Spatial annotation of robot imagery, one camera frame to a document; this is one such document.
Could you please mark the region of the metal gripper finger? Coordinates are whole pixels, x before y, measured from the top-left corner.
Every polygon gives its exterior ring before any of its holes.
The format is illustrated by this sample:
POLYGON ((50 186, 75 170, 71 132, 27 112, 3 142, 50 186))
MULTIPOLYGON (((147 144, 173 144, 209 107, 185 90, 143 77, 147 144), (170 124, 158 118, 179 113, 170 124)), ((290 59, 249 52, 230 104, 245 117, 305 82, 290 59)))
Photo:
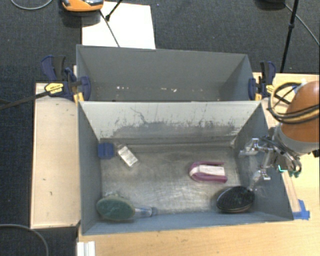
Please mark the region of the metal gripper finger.
POLYGON ((267 172, 263 169, 257 170, 253 173, 251 180, 249 182, 248 190, 253 192, 255 190, 256 185, 262 181, 270 181, 271 177, 267 174, 267 172))
POLYGON ((249 157, 257 155, 262 151, 262 148, 259 146, 259 141, 260 140, 258 138, 252 138, 244 145, 244 148, 239 151, 238 156, 249 157))

